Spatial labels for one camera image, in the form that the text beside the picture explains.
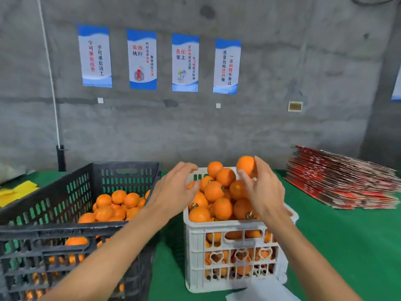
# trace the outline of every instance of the white pole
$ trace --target white pole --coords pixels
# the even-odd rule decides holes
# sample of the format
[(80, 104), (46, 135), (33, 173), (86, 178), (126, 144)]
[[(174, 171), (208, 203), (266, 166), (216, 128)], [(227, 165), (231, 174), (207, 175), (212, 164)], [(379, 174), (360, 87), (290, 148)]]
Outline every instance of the white pole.
[(59, 132), (59, 130), (58, 130), (58, 119), (57, 119), (57, 108), (56, 108), (56, 96), (55, 96), (55, 94), (54, 94), (53, 74), (52, 74), (52, 71), (51, 71), (50, 56), (49, 56), (49, 50), (48, 50), (48, 47), (47, 47), (46, 30), (45, 30), (45, 28), (44, 28), (44, 21), (43, 21), (43, 12), (42, 12), (41, 0), (38, 0), (38, 8), (39, 8), (39, 15), (40, 15), (40, 17), (41, 17), (42, 32), (43, 32), (43, 40), (44, 40), (44, 47), (46, 48), (47, 65), (48, 65), (48, 69), (49, 69), (50, 84), (51, 84), (51, 94), (52, 94), (52, 96), (53, 96), (54, 116), (55, 116), (55, 119), (56, 119), (57, 144), (58, 144), (58, 149), (61, 150), (61, 148), (60, 148), (60, 132)]

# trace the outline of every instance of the person's left hand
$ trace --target person's left hand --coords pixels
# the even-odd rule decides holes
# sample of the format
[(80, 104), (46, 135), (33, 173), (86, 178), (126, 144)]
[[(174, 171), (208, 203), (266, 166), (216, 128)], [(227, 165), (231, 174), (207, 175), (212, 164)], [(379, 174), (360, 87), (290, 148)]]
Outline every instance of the person's left hand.
[(167, 218), (166, 222), (182, 212), (194, 200), (201, 186), (201, 181), (197, 180), (191, 189), (187, 188), (187, 177), (196, 170), (198, 166), (195, 164), (179, 162), (173, 170), (156, 183), (146, 206), (158, 211), (160, 209)]

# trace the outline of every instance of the poster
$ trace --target poster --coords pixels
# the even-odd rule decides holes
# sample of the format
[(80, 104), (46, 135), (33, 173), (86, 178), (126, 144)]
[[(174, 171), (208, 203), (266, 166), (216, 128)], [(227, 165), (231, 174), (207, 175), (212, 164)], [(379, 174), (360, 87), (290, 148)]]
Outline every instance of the poster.
[(109, 29), (79, 25), (78, 43), (83, 85), (86, 87), (113, 87)]
[(157, 90), (156, 32), (127, 30), (129, 86)]
[(391, 100), (400, 100), (401, 101), (401, 67), (398, 71), (397, 80), (395, 81), (393, 95), (391, 96)]
[(213, 92), (237, 94), (241, 42), (216, 39)]
[(198, 91), (199, 37), (172, 35), (173, 91)]

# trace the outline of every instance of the green surface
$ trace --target green surface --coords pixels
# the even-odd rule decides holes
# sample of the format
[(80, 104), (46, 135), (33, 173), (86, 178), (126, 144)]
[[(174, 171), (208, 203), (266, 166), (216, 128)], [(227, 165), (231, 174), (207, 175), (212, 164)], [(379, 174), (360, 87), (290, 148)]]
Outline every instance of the green surface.
[[(27, 179), (39, 187), (62, 176), (57, 171), (33, 173)], [(401, 283), (401, 209), (334, 210), (283, 181), (285, 202), (298, 214), (298, 228), (364, 300), (397, 300)], [(229, 291), (189, 293), (184, 282), (184, 223), (182, 213), (161, 230), (153, 266), (149, 301), (225, 300)], [(305, 300), (294, 273), (288, 289)]]

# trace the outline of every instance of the gray wall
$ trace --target gray wall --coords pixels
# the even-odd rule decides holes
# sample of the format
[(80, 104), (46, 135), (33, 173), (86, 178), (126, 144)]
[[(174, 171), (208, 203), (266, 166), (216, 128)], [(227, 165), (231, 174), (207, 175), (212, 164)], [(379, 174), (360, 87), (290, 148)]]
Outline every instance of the gray wall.
[(360, 156), (401, 171), (401, 101), (391, 101), (401, 63), (401, 10), (384, 55), (383, 69)]
[[(36, 0), (0, 2), (0, 158), (55, 167)], [(349, 0), (42, 0), (42, 7), (69, 170), (93, 160), (234, 165), (244, 154), (284, 168), (291, 144), (357, 156), (396, 11), (394, 3), (363, 8)], [(110, 27), (112, 89), (82, 85), (76, 23)], [(157, 31), (156, 92), (129, 89), (126, 28)], [(198, 93), (171, 90), (172, 33), (200, 36)], [(212, 93), (216, 38), (241, 40), (235, 96)], [(167, 108), (165, 99), (178, 106)], [(304, 111), (288, 113), (289, 100), (304, 101)]]

